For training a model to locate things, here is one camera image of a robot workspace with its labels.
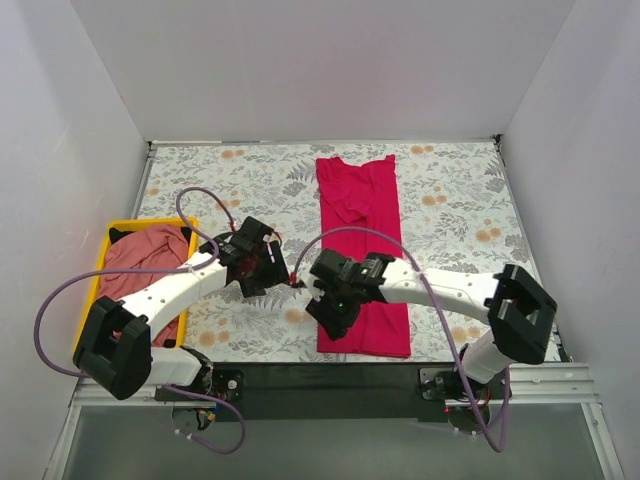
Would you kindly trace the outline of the magenta t shirt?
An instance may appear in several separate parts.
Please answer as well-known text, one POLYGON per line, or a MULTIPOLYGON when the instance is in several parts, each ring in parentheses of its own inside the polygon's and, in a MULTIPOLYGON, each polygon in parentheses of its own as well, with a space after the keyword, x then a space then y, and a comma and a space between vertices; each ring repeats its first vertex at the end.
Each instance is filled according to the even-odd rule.
MULTIPOLYGON (((395 166, 393 154, 361 166, 347 164, 338 157, 317 159, 321 229, 326 232, 345 226, 365 227, 400 241, 395 166)), ((369 253, 403 256, 402 250, 389 241, 356 231, 329 235, 322 239, 322 246, 358 261, 369 253)), ((365 304, 345 337, 333 341, 319 328, 317 350, 407 358, 411 354, 408 307, 380 302, 365 304)))

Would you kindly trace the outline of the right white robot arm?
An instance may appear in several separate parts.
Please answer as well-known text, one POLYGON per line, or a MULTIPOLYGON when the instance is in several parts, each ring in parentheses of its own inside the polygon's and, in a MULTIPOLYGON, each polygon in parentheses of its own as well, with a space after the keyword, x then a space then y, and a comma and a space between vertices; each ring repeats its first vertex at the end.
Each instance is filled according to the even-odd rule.
POLYGON ((370 253, 358 262, 325 249, 300 280, 311 294, 307 312, 332 341, 347 335, 367 304, 392 313, 400 304, 440 307, 489 326, 464 349, 462 366, 452 373, 454 389, 469 398, 513 363, 543 363, 557 311, 556 301, 514 264, 495 274, 419 272, 388 254, 370 253))

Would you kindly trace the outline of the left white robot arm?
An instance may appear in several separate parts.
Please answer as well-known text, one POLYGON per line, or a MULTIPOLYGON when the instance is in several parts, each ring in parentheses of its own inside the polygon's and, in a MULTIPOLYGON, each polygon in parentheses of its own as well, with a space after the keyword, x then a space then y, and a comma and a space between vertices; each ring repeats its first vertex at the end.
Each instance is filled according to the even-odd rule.
POLYGON ((73 363, 118 400, 144 386, 162 385, 178 386, 188 398, 203 399, 213 386, 212 361, 182 345, 155 347, 155 338, 192 305, 233 282, 251 298, 288 280, 279 235, 247 217, 236 231, 200 246, 177 272, 121 300, 97 299, 73 363))

